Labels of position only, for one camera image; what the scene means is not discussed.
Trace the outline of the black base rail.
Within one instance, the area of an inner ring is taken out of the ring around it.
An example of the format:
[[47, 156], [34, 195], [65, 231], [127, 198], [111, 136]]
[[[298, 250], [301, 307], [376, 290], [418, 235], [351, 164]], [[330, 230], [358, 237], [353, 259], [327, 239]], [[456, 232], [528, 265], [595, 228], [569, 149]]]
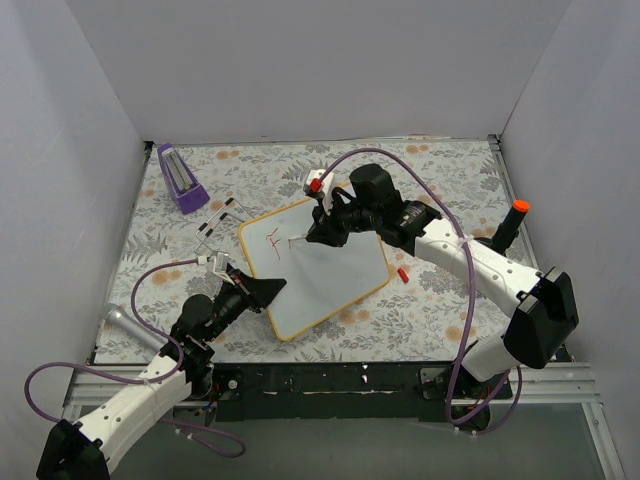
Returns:
[[212, 422], [413, 418], [443, 422], [450, 361], [222, 363], [193, 401]]

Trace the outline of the silver microphone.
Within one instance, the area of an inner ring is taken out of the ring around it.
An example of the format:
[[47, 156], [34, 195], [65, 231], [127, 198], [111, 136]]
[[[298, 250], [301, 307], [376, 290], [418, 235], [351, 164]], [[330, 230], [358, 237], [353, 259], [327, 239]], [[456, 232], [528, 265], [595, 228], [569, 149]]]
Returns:
[[133, 319], [119, 305], [108, 303], [102, 310], [102, 319], [111, 327], [126, 332], [151, 351], [158, 352], [165, 340]]

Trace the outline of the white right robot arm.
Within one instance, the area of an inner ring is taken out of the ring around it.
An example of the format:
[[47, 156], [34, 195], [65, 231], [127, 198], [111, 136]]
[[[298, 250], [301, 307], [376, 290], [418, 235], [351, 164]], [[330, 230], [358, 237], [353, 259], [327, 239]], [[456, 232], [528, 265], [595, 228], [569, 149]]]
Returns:
[[324, 170], [311, 171], [305, 194], [317, 200], [306, 241], [342, 247], [352, 233], [373, 231], [384, 243], [435, 264], [476, 288], [510, 319], [500, 333], [475, 341], [452, 373], [454, 392], [481, 393], [493, 377], [525, 365], [542, 369], [579, 323], [570, 277], [507, 259], [475, 239], [461, 239], [450, 220], [419, 200], [405, 200], [390, 174], [367, 164], [349, 176], [352, 189], [335, 185]]

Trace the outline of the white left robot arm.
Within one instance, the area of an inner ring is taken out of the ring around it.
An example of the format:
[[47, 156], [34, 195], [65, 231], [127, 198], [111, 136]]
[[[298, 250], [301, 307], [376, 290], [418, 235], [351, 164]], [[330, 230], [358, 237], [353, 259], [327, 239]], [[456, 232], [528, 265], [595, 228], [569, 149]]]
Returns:
[[135, 378], [75, 422], [55, 419], [36, 470], [39, 479], [107, 479], [128, 450], [181, 401], [205, 398], [213, 386], [215, 340], [242, 313], [271, 305], [287, 282], [256, 279], [228, 265], [214, 297], [183, 304], [165, 344]]

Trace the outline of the floral patterned tablecloth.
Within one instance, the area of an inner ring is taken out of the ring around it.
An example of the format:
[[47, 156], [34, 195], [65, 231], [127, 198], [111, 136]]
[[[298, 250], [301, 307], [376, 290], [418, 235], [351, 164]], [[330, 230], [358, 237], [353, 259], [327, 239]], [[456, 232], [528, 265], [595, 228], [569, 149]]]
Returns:
[[545, 272], [482, 142], [181, 147], [216, 208], [146, 170], [110, 301], [214, 363], [502, 351]]

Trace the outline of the yellow framed whiteboard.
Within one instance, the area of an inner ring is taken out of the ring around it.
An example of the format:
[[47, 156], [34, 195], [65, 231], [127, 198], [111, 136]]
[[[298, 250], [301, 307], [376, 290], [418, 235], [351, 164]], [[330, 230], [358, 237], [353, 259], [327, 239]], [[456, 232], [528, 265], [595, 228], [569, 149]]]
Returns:
[[247, 221], [239, 242], [255, 278], [283, 278], [284, 289], [267, 308], [276, 337], [290, 341], [386, 286], [393, 277], [381, 240], [351, 234], [333, 248], [288, 239], [308, 231], [317, 203], [309, 198]]

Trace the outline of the black orange-tipped flashlight on stand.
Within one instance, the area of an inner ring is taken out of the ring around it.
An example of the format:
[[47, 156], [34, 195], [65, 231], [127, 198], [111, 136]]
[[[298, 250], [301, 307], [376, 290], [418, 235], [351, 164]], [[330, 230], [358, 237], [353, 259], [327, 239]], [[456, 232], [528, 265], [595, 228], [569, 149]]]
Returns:
[[530, 210], [527, 201], [516, 199], [489, 242], [489, 248], [504, 255], [519, 235], [519, 228]]

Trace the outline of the purple metronome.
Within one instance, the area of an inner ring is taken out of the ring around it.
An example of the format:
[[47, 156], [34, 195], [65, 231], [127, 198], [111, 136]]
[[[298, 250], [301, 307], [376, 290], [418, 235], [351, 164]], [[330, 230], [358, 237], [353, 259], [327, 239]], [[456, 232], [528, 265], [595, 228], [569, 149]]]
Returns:
[[159, 146], [157, 154], [171, 199], [183, 214], [193, 213], [209, 202], [208, 193], [172, 144]]

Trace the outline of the red marker cap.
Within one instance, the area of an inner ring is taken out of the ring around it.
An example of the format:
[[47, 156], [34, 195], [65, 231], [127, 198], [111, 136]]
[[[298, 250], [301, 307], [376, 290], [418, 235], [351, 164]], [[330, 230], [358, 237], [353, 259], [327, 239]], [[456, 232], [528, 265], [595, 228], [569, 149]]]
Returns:
[[409, 282], [409, 276], [408, 276], [408, 274], [405, 272], [405, 270], [404, 270], [404, 269], [399, 268], [399, 269], [397, 270], [397, 273], [398, 273], [398, 276], [401, 278], [401, 280], [402, 280], [404, 283], [408, 283], [408, 282]]

